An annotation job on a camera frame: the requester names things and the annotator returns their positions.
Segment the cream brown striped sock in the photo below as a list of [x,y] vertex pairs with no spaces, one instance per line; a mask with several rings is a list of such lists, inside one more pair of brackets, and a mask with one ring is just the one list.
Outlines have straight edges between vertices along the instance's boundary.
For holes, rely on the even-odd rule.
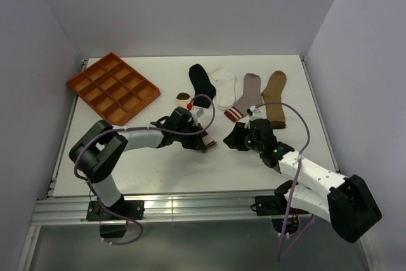
[[[193,103],[193,102],[192,102],[192,97],[188,93],[182,92],[176,96],[176,106],[177,107],[182,107],[184,109],[187,109],[187,105],[189,103]],[[203,129],[200,122],[196,126],[198,127],[198,130]],[[207,131],[202,132],[200,134],[200,136],[205,145],[205,148],[203,149],[202,153],[206,153],[216,146],[217,142],[210,136],[210,134]]]

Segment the black sock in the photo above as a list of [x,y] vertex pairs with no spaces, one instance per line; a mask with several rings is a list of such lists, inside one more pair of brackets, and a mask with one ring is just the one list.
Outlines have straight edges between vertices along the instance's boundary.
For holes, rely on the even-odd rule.
[[[207,95],[211,100],[216,96],[216,88],[212,85],[206,70],[200,64],[196,63],[191,66],[188,72],[190,81],[195,90],[194,96]],[[202,108],[209,108],[210,101],[205,97],[197,97],[193,100],[193,104]]]

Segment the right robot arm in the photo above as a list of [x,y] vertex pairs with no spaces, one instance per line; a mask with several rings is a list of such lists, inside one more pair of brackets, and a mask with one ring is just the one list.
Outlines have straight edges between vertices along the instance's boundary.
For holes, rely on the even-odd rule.
[[383,217],[364,179],[329,171],[301,157],[293,147],[277,140],[266,119],[236,122],[223,141],[230,149],[257,152],[265,166],[289,176],[273,195],[255,198],[253,208],[259,216],[305,211],[328,221],[350,243]]

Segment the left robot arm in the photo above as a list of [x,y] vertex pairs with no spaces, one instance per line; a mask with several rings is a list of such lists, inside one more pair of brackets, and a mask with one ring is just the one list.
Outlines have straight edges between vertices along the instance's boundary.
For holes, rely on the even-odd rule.
[[176,107],[170,116],[137,128],[115,128],[105,120],[96,122],[71,148],[70,159],[74,173],[84,180],[91,192],[101,202],[101,213],[109,220],[129,216],[124,196],[117,188],[112,171],[120,156],[128,150],[159,149],[181,143],[184,149],[204,151],[199,124],[202,109]]

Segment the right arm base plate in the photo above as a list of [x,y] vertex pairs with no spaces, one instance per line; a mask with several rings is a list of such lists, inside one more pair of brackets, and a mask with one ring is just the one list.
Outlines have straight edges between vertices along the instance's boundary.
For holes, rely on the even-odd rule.
[[285,215],[287,200],[282,195],[258,195],[251,204],[251,211],[257,216]]

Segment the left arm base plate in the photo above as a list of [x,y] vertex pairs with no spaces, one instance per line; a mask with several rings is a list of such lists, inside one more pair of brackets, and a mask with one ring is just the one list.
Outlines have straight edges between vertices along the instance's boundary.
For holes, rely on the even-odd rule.
[[91,201],[86,214],[87,221],[122,220],[123,217],[132,220],[142,220],[145,201],[121,201],[112,207],[103,208],[98,201]]

